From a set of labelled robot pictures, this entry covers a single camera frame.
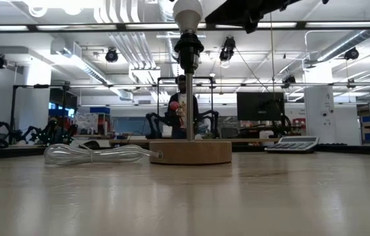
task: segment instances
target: lamp base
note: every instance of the lamp base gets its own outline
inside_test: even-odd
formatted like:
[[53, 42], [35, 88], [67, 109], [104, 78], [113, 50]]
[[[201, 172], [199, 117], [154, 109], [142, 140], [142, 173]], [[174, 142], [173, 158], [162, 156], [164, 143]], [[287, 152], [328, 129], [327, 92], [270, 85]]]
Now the lamp base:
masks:
[[224, 141], [150, 142], [150, 151], [161, 151], [162, 158], [150, 157], [151, 163], [168, 165], [213, 165], [232, 161], [232, 143]]

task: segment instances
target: computer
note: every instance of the computer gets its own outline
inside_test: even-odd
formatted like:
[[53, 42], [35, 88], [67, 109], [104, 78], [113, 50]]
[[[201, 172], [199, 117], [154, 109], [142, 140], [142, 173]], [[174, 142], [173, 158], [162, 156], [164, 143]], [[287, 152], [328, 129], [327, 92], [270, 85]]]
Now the computer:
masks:
[[238, 92], [237, 119], [240, 121], [282, 121], [284, 93]]

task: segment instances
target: ceiling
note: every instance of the ceiling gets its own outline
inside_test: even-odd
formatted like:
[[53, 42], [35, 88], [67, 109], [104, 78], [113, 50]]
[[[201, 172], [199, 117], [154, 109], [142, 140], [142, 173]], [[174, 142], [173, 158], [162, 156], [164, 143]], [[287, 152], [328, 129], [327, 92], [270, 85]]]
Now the ceiling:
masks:
[[[224, 1], [202, 0], [204, 17], [210, 14]], [[142, 22], [160, 22], [162, 21], [157, 1], [139, 0], [138, 16]], [[283, 12], [273, 12], [272, 20], [370, 20], [370, 1], [368, 0], [330, 0], [327, 5], [323, 5], [321, 0], [303, 0], [291, 5]], [[62, 9], [49, 9], [47, 13], [35, 18], [30, 16], [28, 6], [24, 2], [0, 0], [0, 24], [72, 24], [72, 23], [96, 23], [94, 11], [84, 9], [75, 16], [66, 14]], [[279, 72], [293, 62], [292, 58], [304, 58], [310, 53], [320, 52], [344, 36], [350, 31], [315, 31], [306, 36], [305, 31], [256, 31], [252, 34], [246, 34], [244, 31], [206, 31], [199, 32], [204, 35], [201, 42], [205, 46], [205, 52], [201, 53], [199, 68], [196, 76], [208, 76], [215, 73], [217, 83], [256, 83], [255, 74], [261, 82], [270, 83], [275, 75], [279, 81], [285, 73]], [[163, 32], [146, 32], [146, 41], [152, 52], [157, 65], [172, 65], [169, 61], [168, 46], [166, 39], [158, 39], [157, 35], [163, 35]], [[230, 60], [228, 68], [220, 67], [218, 60], [213, 59], [213, 55], [219, 52], [224, 38], [228, 35], [234, 36], [236, 41], [235, 55]], [[66, 80], [72, 84], [94, 83], [90, 77], [76, 66], [65, 64], [57, 56], [51, 55], [51, 41], [56, 37], [64, 37], [68, 40], [77, 42], [82, 46], [83, 59], [93, 64], [106, 75], [114, 78], [116, 83], [132, 83], [126, 75], [129, 73], [129, 63], [120, 55], [116, 63], [107, 63], [105, 54], [108, 47], [114, 47], [107, 33], [23, 33], [23, 34], [0, 34], [0, 47], [23, 46], [39, 53], [47, 60], [52, 62], [56, 68], [52, 73], [53, 81]], [[346, 81], [347, 77], [363, 73], [367, 75], [370, 72], [370, 39], [359, 44], [357, 49], [360, 57], [355, 61], [348, 61], [347, 68], [345, 60], [333, 60], [334, 81]], [[298, 67], [291, 71], [298, 82], [303, 81], [303, 68]], [[362, 82], [370, 81], [370, 76], [361, 78]], [[293, 87], [287, 90], [291, 92], [297, 90]], [[175, 92], [175, 88], [165, 89], [169, 94]], [[262, 90], [262, 88], [216, 88], [215, 92], [236, 92], [237, 90]], [[196, 92], [210, 92], [208, 88], [196, 88]], [[335, 92], [348, 91], [344, 87], [335, 87]], [[147, 94], [147, 89], [134, 90], [135, 94]], [[361, 89], [360, 95], [365, 96], [370, 93], [370, 87]], [[83, 96], [110, 96], [114, 95], [109, 90], [83, 89]]]

